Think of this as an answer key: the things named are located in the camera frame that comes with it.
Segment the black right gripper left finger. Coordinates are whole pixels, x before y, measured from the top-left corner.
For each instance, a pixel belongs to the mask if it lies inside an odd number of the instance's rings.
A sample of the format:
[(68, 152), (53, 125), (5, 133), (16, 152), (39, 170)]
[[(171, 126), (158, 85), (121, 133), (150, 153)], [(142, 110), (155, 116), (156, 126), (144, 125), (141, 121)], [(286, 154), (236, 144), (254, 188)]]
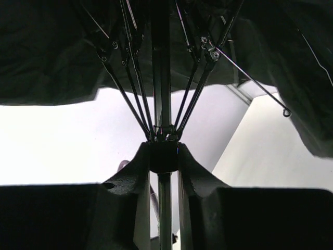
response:
[(1, 187), (1, 249), (150, 249), (149, 145), (103, 184)]

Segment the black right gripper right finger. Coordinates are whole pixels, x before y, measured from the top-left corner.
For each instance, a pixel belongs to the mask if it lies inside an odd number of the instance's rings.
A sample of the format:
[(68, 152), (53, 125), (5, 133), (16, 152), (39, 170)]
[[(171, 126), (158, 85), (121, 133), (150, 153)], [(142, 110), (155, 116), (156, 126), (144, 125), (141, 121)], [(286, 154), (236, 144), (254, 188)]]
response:
[(231, 187), (178, 147), (182, 249), (332, 249), (332, 193)]

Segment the lavender folding umbrella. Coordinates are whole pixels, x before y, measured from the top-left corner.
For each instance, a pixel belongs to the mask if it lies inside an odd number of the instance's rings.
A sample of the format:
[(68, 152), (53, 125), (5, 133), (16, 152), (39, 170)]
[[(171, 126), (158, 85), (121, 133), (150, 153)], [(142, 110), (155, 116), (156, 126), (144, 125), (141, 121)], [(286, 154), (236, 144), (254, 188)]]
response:
[(171, 249), (171, 174), (205, 84), (276, 87), (307, 149), (332, 157), (332, 1), (1, 1), (1, 104), (118, 89), (149, 145), (150, 249)]

